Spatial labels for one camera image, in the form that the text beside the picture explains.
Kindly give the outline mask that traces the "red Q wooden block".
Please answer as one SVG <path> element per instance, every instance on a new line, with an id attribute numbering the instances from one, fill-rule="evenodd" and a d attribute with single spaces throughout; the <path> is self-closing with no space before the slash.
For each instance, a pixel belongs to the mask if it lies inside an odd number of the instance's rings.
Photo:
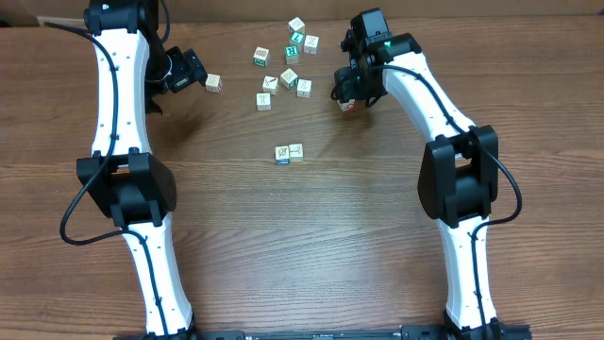
<path id="1" fill-rule="evenodd" d="M 347 111 L 351 111 L 354 109 L 355 100 L 354 99 L 350 99 L 348 101 L 337 100 L 337 104 L 342 112 L 347 112 Z"/>

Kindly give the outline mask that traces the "yellow-edged wooden block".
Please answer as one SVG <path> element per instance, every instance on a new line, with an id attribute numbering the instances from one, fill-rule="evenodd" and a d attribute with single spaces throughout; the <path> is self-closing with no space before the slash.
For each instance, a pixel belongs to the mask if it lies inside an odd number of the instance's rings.
<path id="1" fill-rule="evenodd" d="M 289 154 L 291 162 L 302 162 L 304 159 L 304 149 L 302 144 L 290 144 Z"/>

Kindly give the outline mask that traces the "blue-edged wooden block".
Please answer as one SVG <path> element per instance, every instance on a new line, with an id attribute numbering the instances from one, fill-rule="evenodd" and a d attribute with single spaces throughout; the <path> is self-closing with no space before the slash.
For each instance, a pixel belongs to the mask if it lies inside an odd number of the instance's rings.
<path id="1" fill-rule="evenodd" d="M 286 165 L 291 163 L 290 149 L 287 145 L 275 147 L 276 165 Z"/>

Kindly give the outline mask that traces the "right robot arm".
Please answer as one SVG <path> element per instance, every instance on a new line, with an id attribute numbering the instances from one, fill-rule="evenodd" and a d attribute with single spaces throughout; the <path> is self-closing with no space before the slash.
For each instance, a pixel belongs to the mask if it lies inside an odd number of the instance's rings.
<path id="1" fill-rule="evenodd" d="M 395 35 L 378 8 L 359 13 L 341 42 L 348 66 L 334 74 L 332 100 L 375 105 L 389 94 L 425 141 L 417 191 L 442 237 L 447 278 L 445 331 L 454 339 L 497 339 L 486 235 L 498 195 L 498 136 L 477 127 L 447 97 L 410 33 Z"/>

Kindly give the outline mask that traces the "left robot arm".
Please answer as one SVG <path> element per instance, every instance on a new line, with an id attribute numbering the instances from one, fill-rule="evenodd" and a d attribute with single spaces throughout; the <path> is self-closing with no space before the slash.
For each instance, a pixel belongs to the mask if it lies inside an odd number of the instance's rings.
<path id="1" fill-rule="evenodd" d="M 146 114 L 153 98 L 208 78 L 192 49 L 165 49 L 159 37 L 162 1 L 92 1 L 84 11 L 98 70 L 98 119 L 91 156 L 76 174 L 113 221 L 136 265 L 146 309 L 146 339 L 196 339 L 172 241 L 176 181 L 152 153 Z"/>

